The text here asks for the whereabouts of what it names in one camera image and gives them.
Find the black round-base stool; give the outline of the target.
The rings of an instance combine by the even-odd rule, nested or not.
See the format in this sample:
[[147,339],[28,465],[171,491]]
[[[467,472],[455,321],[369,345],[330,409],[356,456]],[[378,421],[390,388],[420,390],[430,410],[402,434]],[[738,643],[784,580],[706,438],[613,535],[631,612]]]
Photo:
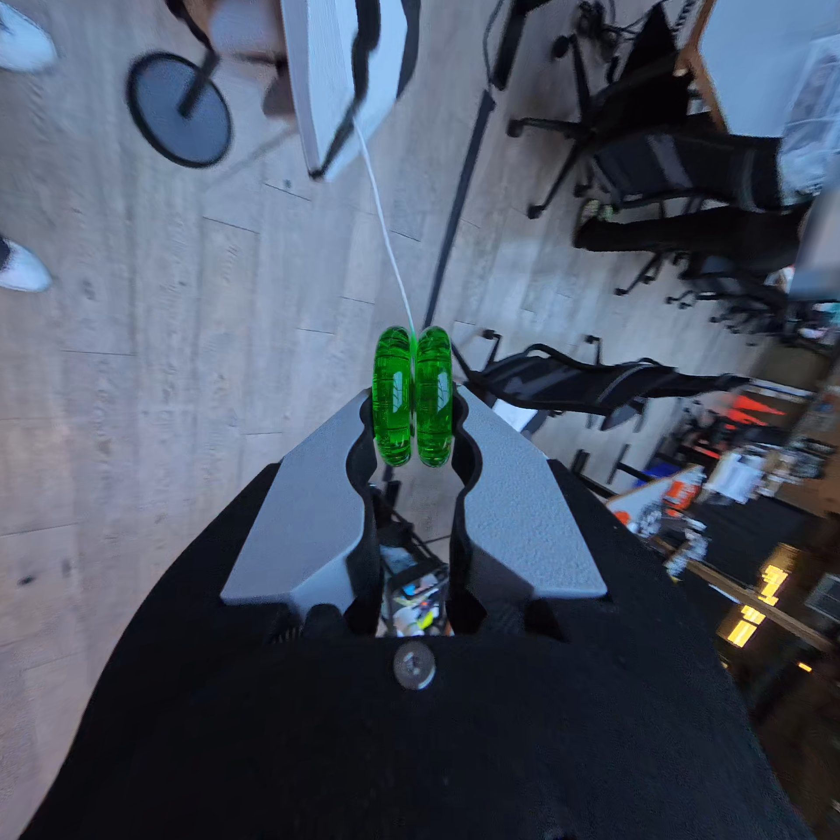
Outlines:
[[127,103],[134,124],[155,151],[190,169],[211,167],[228,153],[234,123],[214,82],[222,60],[270,75],[263,113],[296,122],[280,1],[165,5],[204,48],[204,56],[196,65],[171,53],[151,52],[133,63]]

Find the green translucent yoyo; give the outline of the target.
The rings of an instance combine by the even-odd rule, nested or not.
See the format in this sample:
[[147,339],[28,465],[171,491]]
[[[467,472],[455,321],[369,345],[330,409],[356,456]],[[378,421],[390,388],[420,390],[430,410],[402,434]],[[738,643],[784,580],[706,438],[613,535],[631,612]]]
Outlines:
[[372,374],[374,440],[388,466],[404,466],[416,451],[430,468],[443,467],[453,445],[452,346],[437,326],[415,339],[404,327],[380,336]]

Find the black office chair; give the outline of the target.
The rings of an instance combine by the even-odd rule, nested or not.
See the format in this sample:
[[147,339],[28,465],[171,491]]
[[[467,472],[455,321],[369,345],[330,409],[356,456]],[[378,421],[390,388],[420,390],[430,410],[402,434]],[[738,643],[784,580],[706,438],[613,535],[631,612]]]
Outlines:
[[668,257],[686,259],[680,278],[689,288],[667,297],[668,305],[689,308],[687,298],[726,300],[729,317],[738,313],[746,322],[759,321],[764,331],[775,330],[784,323],[789,305],[786,295],[766,280],[795,265],[813,205],[796,204],[782,213],[720,206],[618,224],[611,219],[610,206],[591,200],[581,209],[572,244],[592,253],[650,254],[633,281],[614,290],[618,297],[656,281]]
[[579,413],[589,420],[600,417],[601,430],[606,431],[632,419],[643,422],[653,400],[735,392],[752,383],[750,377],[734,373],[687,374],[650,358],[605,364],[602,341],[593,335],[586,338],[595,345],[593,362],[576,360],[543,343],[499,359],[501,335],[485,330],[481,336],[493,345],[480,371],[452,346],[467,388],[489,407],[530,412],[531,421]]
[[529,218],[548,209],[578,167],[587,169],[588,179],[574,193],[582,196],[598,180],[619,208],[686,198],[779,214],[818,193],[818,185],[806,185],[784,160],[780,138],[724,133],[708,112],[688,113],[691,76],[674,73],[676,42],[663,4],[647,12],[621,76],[595,93],[578,35],[559,37],[552,57],[572,54],[580,117],[522,117],[507,125],[512,138],[540,130],[571,141],[548,194],[528,207]]

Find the person's white shoe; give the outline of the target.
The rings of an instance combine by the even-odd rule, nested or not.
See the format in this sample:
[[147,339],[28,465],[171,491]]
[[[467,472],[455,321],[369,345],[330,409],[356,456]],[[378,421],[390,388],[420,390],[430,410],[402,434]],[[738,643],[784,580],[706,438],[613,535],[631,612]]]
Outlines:
[[1,2],[1,70],[35,74],[55,65],[52,38],[33,20]]
[[44,292],[52,285],[45,264],[30,250],[1,237],[1,288],[20,292]]

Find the grey desk with wooden edge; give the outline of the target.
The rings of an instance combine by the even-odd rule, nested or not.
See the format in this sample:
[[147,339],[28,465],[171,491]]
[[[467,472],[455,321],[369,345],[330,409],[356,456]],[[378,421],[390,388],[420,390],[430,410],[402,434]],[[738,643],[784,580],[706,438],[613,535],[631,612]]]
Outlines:
[[675,63],[728,133],[780,137],[812,42],[838,34],[836,1],[704,1]]

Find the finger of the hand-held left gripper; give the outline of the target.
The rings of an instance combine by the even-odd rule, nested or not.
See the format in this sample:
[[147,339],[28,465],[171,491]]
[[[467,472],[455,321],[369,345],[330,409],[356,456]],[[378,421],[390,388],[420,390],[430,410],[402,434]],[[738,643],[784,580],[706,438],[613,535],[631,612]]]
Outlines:
[[376,1],[284,1],[282,24],[303,160],[331,182],[382,124],[374,57],[382,35]]
[[327,155],[327,182],[361,155],[361,142],[369,142],[389,117],[417,64],[419,1],[356,2],[355,10],[353,97]]

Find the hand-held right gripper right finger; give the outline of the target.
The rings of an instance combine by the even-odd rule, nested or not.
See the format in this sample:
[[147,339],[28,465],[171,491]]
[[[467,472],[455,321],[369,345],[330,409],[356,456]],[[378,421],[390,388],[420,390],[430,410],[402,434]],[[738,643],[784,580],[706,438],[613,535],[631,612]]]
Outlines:
[[607,585],[546,456],[464,385],[451,465],[448,620],[523,629],[536,602],[597,601]]

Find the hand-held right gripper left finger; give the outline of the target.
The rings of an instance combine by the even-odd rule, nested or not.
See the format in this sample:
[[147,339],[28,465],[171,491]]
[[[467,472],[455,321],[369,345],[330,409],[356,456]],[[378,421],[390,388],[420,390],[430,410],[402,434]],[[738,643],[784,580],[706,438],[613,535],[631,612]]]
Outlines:
[[363,389],[281,460],[220,599],[284,605],[300,620],[331,605],[353,632],[375,632],[382,557],[371,478],[371,389]]

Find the orange and white box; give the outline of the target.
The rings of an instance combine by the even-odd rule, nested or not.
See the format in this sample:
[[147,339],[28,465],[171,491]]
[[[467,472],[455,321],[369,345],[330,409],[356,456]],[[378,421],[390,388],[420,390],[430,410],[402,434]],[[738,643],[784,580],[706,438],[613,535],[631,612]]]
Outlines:
[[658,530],[669,511],[685,511],[705,483],[706,471],[691,465],[672,476],[652,479],[604,502],[627,530],[639,535]]

